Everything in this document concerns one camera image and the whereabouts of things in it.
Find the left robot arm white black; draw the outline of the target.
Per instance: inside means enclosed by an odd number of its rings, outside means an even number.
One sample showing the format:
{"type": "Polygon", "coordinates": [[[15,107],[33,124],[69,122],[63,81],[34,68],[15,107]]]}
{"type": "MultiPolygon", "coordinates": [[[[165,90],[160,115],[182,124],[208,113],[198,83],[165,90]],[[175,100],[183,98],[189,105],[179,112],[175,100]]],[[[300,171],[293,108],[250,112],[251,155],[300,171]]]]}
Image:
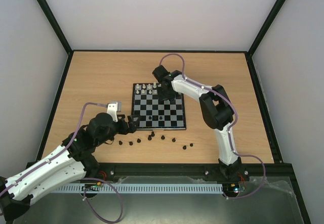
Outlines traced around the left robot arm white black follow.
{"type": "Polygon", "coordinates": [[[13,221],[53,190],[95,177],[99,171],[93,156],[96,148],[114,140],[115,135],[134,133],[139,121],[138,115],[118,115],[114,121],[111,115],[99,113],[44,159],[15,176],[1,177],[1,215],[6,221],[13,221]]]}

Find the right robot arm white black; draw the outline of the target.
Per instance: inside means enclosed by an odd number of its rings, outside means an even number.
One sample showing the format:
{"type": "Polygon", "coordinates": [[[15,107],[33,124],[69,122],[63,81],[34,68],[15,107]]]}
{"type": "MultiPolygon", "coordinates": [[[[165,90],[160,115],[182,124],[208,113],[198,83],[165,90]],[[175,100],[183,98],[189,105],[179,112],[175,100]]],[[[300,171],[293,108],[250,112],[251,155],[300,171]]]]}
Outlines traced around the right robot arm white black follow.
{"type": "Polygon", "coordinates": [[[175,70],[168,72],[164,66],[156,67],[153,76],[160,84],[157,93],[160,100],[173,101],[178,94],[184,94],[199,102],[205,124],[214,130],[219,147],[219,164],[221,174],[230,180],[238,174],[241,158],[234,144],[231,128],[237,115],[225,89],[221,85],[215,87],[203,85],[175,70]]]}

